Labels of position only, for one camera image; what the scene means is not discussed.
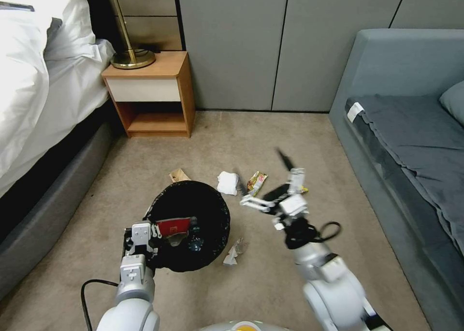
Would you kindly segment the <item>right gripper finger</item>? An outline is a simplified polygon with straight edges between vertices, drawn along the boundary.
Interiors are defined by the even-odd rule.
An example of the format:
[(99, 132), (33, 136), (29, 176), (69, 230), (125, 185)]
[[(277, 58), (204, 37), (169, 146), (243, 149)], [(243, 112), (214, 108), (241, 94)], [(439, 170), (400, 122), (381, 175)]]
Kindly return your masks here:
[(288, 157), (280, 148), (276, 148), (281, 161), (289, 171), (287, 181), (287, 193), (288, 194), (302, 194), (304, 193), (304, 181), (305, 181), (305, 168), (297, 167), (294, 165), (290, 157)]
[(262, 213), (269, 213), (271, 209), (275, 206), (275, 203), (272, 201), (265, 201), (251, 196), (248, 193), (246, 186), (241, 180), (239, 171), (237, 169), (234, 169), (234, 173), (237, 175), (237, 188), (240, 192), (240, 195), (242, 196), (240, 200), (240, 205), (258, 210)]

